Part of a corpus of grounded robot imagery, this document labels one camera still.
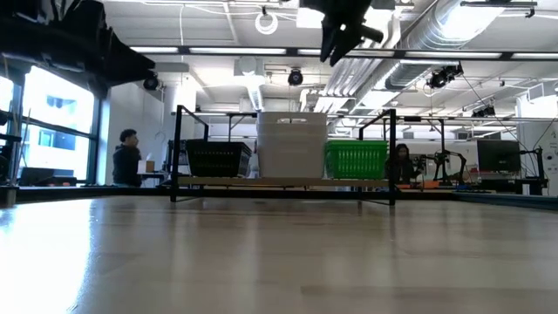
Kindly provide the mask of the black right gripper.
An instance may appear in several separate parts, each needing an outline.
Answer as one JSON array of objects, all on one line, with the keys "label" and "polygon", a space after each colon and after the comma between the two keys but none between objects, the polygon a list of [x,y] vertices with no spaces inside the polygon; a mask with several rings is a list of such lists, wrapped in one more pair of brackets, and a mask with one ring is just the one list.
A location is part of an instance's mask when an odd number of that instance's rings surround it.
[{"label": "black right gripper", "polygon": [[[320,61],[330,59],[334,66],[349,51],[361,43],[361,38],[382,42],[384,33],[365,26],[364,16],[375,0],[299,0],[300,9],[324,14]],[[345,25],[345,31],[338,27]]]}]

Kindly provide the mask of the black metal wooden shelf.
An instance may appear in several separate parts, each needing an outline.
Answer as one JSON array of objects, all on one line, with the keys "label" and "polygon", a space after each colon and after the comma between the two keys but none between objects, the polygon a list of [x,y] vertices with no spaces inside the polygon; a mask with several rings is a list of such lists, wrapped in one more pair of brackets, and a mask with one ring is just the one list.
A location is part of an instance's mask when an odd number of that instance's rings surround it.
[{"label": "black metal wooden shelf", "polygon": [[171,166],[170,202],[180,196],[190,198],[317,199],[375,202],[394,207],[398,191],[391,174],[388,180],[337,180],[316,178],[226,178],[192,177],[178,171],[182,116],[200,121],[195,113],[178,105],[175,112],[174,146]]}]

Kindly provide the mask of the white ceiling pipe bundle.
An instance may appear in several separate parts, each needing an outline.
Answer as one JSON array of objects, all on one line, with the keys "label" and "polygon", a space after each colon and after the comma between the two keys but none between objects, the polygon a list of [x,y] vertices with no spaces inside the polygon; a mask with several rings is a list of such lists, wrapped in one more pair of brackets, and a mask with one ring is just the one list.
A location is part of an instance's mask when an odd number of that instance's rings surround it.
[{"label": "white ceiling pipe bundle", "polygon": [[342,59],[334,65],[323,96],[332,99],[335,106],[337,101],[345,100],[338,111],[345,109],[346,113],[354,113],[360,99],[358,94],[374,80],[374,71],[382,63],[381,58]]}]

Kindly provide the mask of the long ceiling light bar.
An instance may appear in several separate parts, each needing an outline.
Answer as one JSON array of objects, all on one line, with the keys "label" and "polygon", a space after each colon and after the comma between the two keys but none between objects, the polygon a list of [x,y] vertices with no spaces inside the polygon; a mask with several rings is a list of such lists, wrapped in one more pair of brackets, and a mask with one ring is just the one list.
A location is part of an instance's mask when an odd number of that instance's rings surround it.
[{"label": "long ceiling light bar", "polygon": [[[319,57],[317,48],[294,47],[248,47],[248,46],[132,46],[145,55],[176,56],[264,56],[309,58]],[[354,49],[347,58],[500,61],[500,62],[557,62],[558,51],[470,51],[470,50],[402,50],[402,49]]]}]

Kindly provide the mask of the black background table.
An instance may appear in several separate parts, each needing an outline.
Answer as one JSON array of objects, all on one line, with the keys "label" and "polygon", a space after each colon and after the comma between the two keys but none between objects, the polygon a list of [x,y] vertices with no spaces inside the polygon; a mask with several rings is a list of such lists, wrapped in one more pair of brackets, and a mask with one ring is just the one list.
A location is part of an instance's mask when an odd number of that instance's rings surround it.
[{"label": "black background table", "polygon": [[257,113],[226,113],[228,116],[228,141],[232,140],[232,130],[235,128],[237,124],[233,124],[233,118],[239,117],[240,119],[237,121],[240,123],[244,118],[250,117],[253,119],[257,118]]}]

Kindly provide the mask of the person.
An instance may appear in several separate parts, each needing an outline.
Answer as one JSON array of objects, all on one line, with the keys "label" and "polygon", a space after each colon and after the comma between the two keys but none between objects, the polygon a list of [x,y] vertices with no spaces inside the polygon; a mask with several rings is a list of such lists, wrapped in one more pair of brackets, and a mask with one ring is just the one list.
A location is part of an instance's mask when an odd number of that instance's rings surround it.
[{"label": "person", "polygon": [[384,177],[388,179],[391,170],[395,170],[395,182],[397,184],[409,185],[411,179],[416,179],[421,171],[416,169],[409,155],[409,148],[406,144],[396,145],[397,158],[394,162],[394,166],[391,166],[390,159],[387,159],[384,163]]},{"label": "person", "polygon": [[115,147],[112,155],[113,184],[124,188],[138,188],[141,186],[138,175],[141,153],[137,132],[134,129],[125,129],[121,132],[119,140],[120,144]]}]

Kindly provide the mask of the black monitor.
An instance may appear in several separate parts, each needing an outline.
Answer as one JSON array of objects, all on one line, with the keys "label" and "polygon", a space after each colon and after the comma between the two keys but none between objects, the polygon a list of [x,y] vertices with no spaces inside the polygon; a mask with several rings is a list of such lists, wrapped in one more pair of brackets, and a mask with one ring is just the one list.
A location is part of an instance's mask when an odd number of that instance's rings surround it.
[{"label": "black monitor", "polygon": [[518,173],[521,170],[520,145],[512,140],[478,140],[478,169],[481,172]]}]

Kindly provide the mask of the black background stand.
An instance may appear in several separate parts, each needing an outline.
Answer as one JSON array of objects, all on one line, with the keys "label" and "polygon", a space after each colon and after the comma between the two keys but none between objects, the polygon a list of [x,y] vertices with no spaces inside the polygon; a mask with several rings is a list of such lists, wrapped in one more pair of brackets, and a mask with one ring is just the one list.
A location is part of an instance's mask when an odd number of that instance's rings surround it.
[{"label": "black background stand", "polygon": [[520,150],[520,155],[534,155],[536,157],[536,175],[527,177],[525,181],[529,186],[530,195],[542,195],[543,190],[548,187],[543,165],[543,150],[541,147],[533,150]]}]

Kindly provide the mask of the large window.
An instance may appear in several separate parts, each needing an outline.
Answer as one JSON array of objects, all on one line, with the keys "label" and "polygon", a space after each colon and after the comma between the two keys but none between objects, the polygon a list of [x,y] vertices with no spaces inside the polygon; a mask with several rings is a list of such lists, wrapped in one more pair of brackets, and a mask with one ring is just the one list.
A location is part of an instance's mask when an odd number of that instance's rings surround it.
[{"label": "large window", "polygon": [[79,183],[95,174],[99,100],[86,89],[46,70],[0,72],[0,175],[52,174]]}]

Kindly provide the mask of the black case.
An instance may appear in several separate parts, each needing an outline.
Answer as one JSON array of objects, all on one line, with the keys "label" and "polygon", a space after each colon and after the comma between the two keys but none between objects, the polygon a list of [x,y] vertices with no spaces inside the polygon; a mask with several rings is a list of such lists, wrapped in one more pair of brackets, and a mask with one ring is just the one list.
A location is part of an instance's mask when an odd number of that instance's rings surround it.
[{"label": "black case", "polygon": [[24,167],[18,184],[22,187],[74,187],[78,179],[72,170]]}]

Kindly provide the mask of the silver ventilation duct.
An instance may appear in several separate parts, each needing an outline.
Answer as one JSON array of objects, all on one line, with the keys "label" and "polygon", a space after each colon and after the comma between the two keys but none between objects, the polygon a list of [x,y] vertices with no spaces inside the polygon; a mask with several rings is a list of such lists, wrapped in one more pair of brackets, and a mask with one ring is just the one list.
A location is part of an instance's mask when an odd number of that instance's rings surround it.
[{"label": "silver ventilation duct", "polygon": [[[463,1],[439,0],[413,30],[398,43],[402,50],[458,50],[479,36],[504,9],[502,7],[463,6]],[[415,82],[431,68],[389,59],[380,64],[384,76],[379,88],[401,90]]]}]

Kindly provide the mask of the black aluminium rig frame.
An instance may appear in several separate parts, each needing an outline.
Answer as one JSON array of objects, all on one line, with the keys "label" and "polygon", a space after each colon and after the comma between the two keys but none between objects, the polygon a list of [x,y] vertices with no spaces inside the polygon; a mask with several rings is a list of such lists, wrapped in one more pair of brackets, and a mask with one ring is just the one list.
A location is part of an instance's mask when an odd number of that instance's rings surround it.
[{"label": "black aluminium rig frame", "polygon": [[[62,201],[107,196],[175,196],[207,198],[302,199],[387,201],[387,192],[345,192],[282,189],[179,189],[166,188],[20,188],[17,202]],[[439,190],[414,192],[405,190],[395,194],[397,201],[465,201],[489,205],[548,210],[558,213],[558,197],[468,193]]]}]

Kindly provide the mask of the dark rig post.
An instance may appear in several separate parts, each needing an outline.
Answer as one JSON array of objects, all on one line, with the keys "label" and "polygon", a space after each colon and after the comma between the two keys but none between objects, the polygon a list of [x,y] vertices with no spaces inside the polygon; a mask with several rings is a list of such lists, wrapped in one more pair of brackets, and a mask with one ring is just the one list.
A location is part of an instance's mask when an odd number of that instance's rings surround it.
[{"label": "dark rig post", "polygon": [[0,208],[11,208],[17,197],[17,145],[21,138],[0,133]]}]

